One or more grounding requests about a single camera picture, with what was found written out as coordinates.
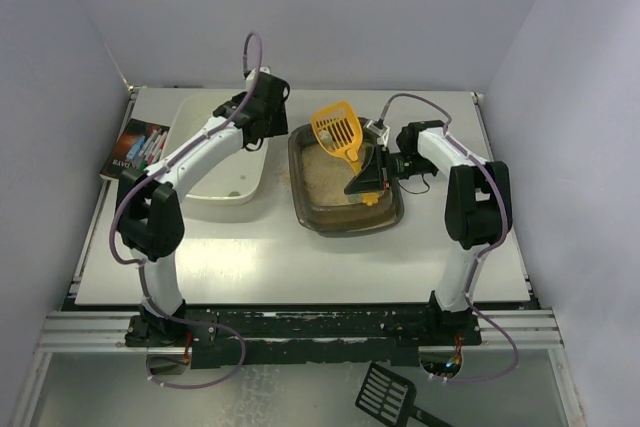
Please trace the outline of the brown litter box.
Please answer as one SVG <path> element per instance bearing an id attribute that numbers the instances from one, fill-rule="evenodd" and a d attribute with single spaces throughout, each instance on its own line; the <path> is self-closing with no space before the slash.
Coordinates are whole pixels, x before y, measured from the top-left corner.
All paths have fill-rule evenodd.
<path id="1" fill-rule="evenodd" d="M 320 147 L 309 125 L 290 135 L 288 160 L 296 217 L 311 231 L 328 237 L 365 235 L 391 228 L 404 217 L 397 185 L 383 192 L 372 206 L 360 195 L 345 194 L 353 171 Z"/>

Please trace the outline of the green clump two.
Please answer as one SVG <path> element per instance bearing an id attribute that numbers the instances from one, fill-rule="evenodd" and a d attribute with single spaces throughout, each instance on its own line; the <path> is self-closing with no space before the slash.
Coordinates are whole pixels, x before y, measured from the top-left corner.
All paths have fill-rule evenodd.
<path id="1" fill-rule="evenodd" d="M 330 134 L 328 131 L 326 131 L 326 130 L 322 130 L 322 131 L 319 133 L 319 139 L 320 139 L 320 142 L 321 142 L 323 145 L 328 145 L 328 146 L 330 146 L 330 145 L 332 145 L 332 144 L 333 144 L 333 138 L 332 138 L 331 134 Z"/>

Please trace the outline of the yellow litter scoop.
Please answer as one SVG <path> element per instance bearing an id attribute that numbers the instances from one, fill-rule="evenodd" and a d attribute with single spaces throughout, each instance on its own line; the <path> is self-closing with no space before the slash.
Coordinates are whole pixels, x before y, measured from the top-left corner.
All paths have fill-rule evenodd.
<path id="1" fill-rule="evenodd" d="M 321 206 L 346 207 L 349 204 L 376 205 L 379 192 L 346 195 L 344 188 L 363 170 L 364 153 L 361 122 L 352 106 L 340 101 L 315 112 L 310 121 L 318 146 L 333 160 L 321 160 L 320 154 L 311 154 L 308 165 L 315 168 L 309 174 L 311 196 Z M 333 144 L 323 145 L 319 139 L 322 130 L 328 131 Z"/>

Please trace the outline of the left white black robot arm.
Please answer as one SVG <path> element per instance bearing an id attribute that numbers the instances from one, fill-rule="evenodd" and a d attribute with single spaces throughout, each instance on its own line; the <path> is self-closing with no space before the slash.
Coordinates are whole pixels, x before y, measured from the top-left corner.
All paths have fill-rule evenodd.
<path id="1" fill-rule="evenodd" d="M 190 323 L 175 263 L 185 234 L 184 198 L 228 157 L 288 132 L 289 83 L 261 70 L 247 79 L 248 88 L 215 108 L 188 141 L 143 170 L 123 171 L 118 181 L 110 253 L 119 264 L 136 267 L 140 315 L 168 338 L 180 336 Z"/>

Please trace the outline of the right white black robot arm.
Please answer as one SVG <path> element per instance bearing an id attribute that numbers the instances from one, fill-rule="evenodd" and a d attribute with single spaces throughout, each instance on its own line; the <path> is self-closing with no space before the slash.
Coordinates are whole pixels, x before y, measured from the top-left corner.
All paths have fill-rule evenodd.
<path id="1" fill-rule="evenodd" d="M 477 276 L 488 253 L 505 241 L 512 227 L 508 166 L 476 156 L 442 121 L 403 127 L 396 138 L 397 153 L 384 142 L 388 128 L 382 121 L 367 122 L 365 131 L 375 139 L 375 147 L 346 185 L 347 195 L 366 200 L 414 175 L 440 173 L 446 178 L 444 224 L 453 245 L 426 306 L 426 332 L 444 338 L 473 330 Z"/>

